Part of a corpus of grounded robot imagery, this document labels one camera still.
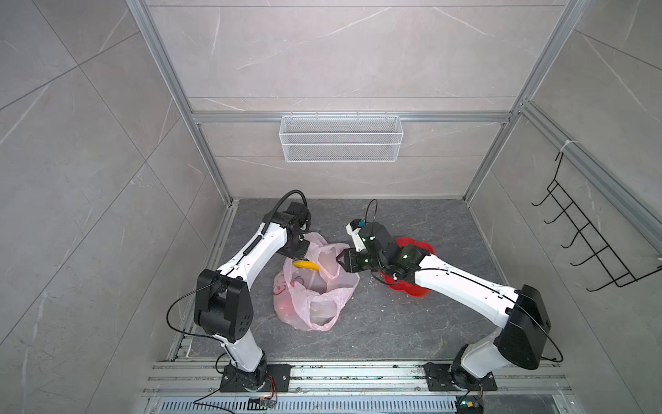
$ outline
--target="gray marble wall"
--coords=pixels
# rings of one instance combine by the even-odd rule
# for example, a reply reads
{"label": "gray marble wall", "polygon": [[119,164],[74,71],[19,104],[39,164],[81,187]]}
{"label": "gray marble wall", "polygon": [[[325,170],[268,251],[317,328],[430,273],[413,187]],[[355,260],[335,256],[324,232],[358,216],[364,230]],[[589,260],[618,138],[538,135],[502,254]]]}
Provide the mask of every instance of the gray marble wall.
{"label": "gray marble wall", "polygon": [[[509,111],[565,4],[148,3],[196,111]],[[205,126],[238,197],[459,197],[497,130],[409,124],[395,163],[288,164],[275,125]]]}
{"label": "gray marble wall", "polygon": [[662,216],[662,2],[594,0],[534,97]]}
{"label": "gray marble wall", "polygon": [[[594,0],[552,65],[534,102],[652,211],[662,213],[662,3]],[[562,367],[585,409],[596,413],[659,413],[662,406],[662,274],[588,292],[609,279],[588,257],[545,194],[557,150],[526,121],[516,127],[480,187],[472,208],[506,276],[540,285]],[[565,186],[635,274],[660,265],[660,253],[567,161]],[[615,273],[609,253],[600,257]]]}
{"label": "gray marble wall", "polygon": [[405,123],[395,162],[285,162],[277,123],[204,124],[236,197],[279,197],[293,186],[309,197],[460,197],[498,123]]}
{"label": "gray marble wall", "polygon": [[222,209],[123,0],[0,3],[0,411],[129,412]]}
{"label": "gray marble wall", "polygon": [[150,4],[193,108],[216,111],[509,110],[563,9],[560,0]]}
{"label": "gray marble wall", "polygon": [[[527,283],[542,292],[552,338],[565,355],[561,366],[584,409],[589,413],[657,413],[662,403],[656,394],[662,388],[658,375],[662,368],[658,300],[662,274],[623,288],[586,290],[609,281],[605,271],[594,258],[571,266],[591,255],[588,246],[578,239],[571,248],[561,248],[570,243],[575,228],[565,217],[553,224],[543,222],[560,213],[551,199],[539,207],[532,205],[546,194],[556,154],[535,127],[522,121],[471,208],[508,282]],[[635,275],[658,267],[659,253],[568,161],[563,161],[558,180]],[[573,217],[578,214],[571,211]],[[622,271],[610,254],[600,257],[612,272]],[[550,345],[545,354],[556,355]]]}

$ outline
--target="white wall panel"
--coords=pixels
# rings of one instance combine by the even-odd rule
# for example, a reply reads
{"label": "white wall panel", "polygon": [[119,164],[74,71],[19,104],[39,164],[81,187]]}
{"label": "white wall panel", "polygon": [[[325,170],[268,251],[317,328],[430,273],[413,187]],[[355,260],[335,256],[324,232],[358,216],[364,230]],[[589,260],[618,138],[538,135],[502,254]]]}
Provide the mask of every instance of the white wall panel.
{"label": "white wall panel", "polygon": [[562,7],[150,10],[188,96],[252,106],[247,98],[514,97]]}

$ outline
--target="robotic arm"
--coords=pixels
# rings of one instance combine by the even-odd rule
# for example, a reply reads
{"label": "robotic arm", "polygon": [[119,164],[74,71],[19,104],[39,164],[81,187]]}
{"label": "robotic arm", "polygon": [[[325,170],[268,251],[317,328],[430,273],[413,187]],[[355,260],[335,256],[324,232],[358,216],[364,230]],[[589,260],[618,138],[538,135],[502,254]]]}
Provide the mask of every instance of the robotic arm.
{"label": "robotic arm", "polygon": [[[292,202],[285,212],[278,212],[293,193],[302,196],[303,204]],[[355,247],[337,257],[345,271],[380,271],[396,281],[440,292],[496,325],[490,335],[458,352],[449,373],[457,387],[474,389],[491,371],[507,364],[529,370],[538,367],[551,325],[537,290],[528,285],[514,289],[481,279],[413,244],[399,247],[377,222],[355,219],[346,228]],[[236,377],[249,391],[261,389],[267,375],[264,352],[250,330],[250,288],[275,253],[304,258],[308,241],[303,235],[309,229],[306,199],[300,191],[290,191],[232,259],[216,271],[203,270],[198,277],[194,321],[219,340],[230,356],[232,362],[224,373]]]}
{"label": "robotic arm", "polygon": [[250,331],[253,304],[249,290],[275,253],[302,259],[308,250],[303,235],[310,228],[310,212],[303,194],[299,191],[303,204],[292,202],[285,212],[277,211],[294,192],[279,200],[239,253],[216,271],[203,270],[197,280],[194,322],[222,343],[232,361],[224,372],[232,372],[249,391],[259,390],[267,374],[264,352]]}
{"label": "robotic arm", "polygon": [[476,310],[497,326],[484,339],[459,351],[450,370],[455,385],[472,389],[489,372],[508,364],[529,370],[538,367],[551,324],[536,289],[499,285],[413,244],[399,247],[377,222],[355,219],[346,228],[355,247],[337,257],[345,271],[380,271],[395,283],[404,280],[437,291]]}

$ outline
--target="white wire basket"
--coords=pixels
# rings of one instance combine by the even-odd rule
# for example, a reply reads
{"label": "white wire basket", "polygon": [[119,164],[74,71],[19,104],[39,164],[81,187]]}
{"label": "white wire basket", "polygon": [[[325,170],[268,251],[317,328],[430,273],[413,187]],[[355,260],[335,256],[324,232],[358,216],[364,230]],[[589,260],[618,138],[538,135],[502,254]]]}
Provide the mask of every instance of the white wire basket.
{"label": "white wire basket", "polygon": [[395,161],[402,124],[396,115],[287,115],[279,136],[287,162]]}

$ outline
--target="black wire rack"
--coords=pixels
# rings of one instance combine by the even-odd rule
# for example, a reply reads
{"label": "black wire rack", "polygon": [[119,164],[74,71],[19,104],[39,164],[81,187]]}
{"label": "black wire rack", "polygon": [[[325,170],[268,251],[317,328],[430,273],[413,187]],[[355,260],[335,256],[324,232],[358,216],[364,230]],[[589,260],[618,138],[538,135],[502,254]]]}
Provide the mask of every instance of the black wire rack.
{"label": "black wire rack", "polygon": [[[561,161],[563,160],[563,153],[559,152],[559,154],[556,156],[556,158],[554,160],[555,161],[558,160],[558,164],[556,165],[556,172],[554,173],[554,178],[552,179],[551,183],[549,183],[549,185],[547,186],[547,195],[538,204],[532,203],[532,205],[537,207],[537,206],[541,205],[542,203],[544,203],[545,200],[547,200],[549,197],[551,197],[556,202],[556,204],[561,208],[561,212],[556,217],[554,217],[554,220],[552,220],[552,221],[546,221],[545,220],[544,221],[545,224],[552,224],[556,220],[558,220],[559,217],[565,215],[568,218],[568,220],[570,220],[570,223],[572,223],[572,225],[575,227],[575,230],[576,230],[575,236],[570,241],[570,244],[568,244],[567,246],[564,246],[562,244],[561,247],[562,248],[569,248],[570,246],[572,246],[575,243],[575,240],[577,240],[577,237],[581,237],[584,240],[584,242],[586,243],[586,245],[589,247],[589,249],[591,250],[592,254],[589,257],[585,258],[584,260],[582,260],[579,263],[570,263],[570,265],[572,265],[572,266],[581,266],[584,263],[588,262],[590,259],[596,258],[600,262],[600,265],[602,265],[602,268],[604,269],[604,271],[609,275],[609,278],[611,279],[611,282],[607,282],[604,285],[602,285],[602,286],[600,286],[596,289],[587,288],[587,290],[589,292],[595,292],[595,291],[598,291],[598,290],[600,290],[604,287],[607,287],[611,284],[614,284],[618,287],[624,287],[624,286],[627,286],[627,285],[632,284],[634,282],[638,282],[641,279],[644,279],[644,278],[646,278],[646,277],[648,277],[648,276],[650,276],[654,273],[662,271],[662,265],[660,265],[654,271],[652,271],[650,273],[647,273],[647,274],[645,274],[643,276],[640,276],[640,277],[636,277],[632,274],[630,269],[625,265],[625,263],[623,263],[623,260],[621,260],[621,258],[617,255],[617,253],[614,251],[614,249],[609,245],[607,240],[605,240],[602,233],[600,233],[600,231],[593,225],[593,222],[586,216],[586,214],[584,214],[584,211],[577,205],[577,203],[575,203],[575,200],[573,200],[573,198],[570,197],[570,195],[567,193],[567,191],[565,191],[563,186],[556,180],[556,177],[559,174],[559,167],[561,167]],[[559,191],[562,191],[563,194],[568,198],[568,200],[570,200],[570,202],[565,207],[561,204],[561,202],[558,200],[558,198],[556,198],[556,196],[553,194],[553,192],[556,189],[558,189]],[[584,217],[584,219],[586,219],[586,224],[580,225],[576,220],[574,220],[572,218],[572,216],[570,216],[570,214],[568,214],[568,209],[572,206],[575,206],[576,210],[579,211],[579,213],[581,214],[580,217]],[[597,248],[589,242],[589,237],[584,233],[584,232],[589,231],[589,230],[593,230],[599,236],[599,240],[601,240],[604,243],[603,247]],[[625,269],[625,273],[622,274],[621,276],[614,277],[612,272],[610,272],[609,269],[607,268],[607,266],[605,265],[604,260],[600,257],[600,253],[612,253],[614,255],[614,257],[619,261],[619,263],[623,266],[623,269]]]}

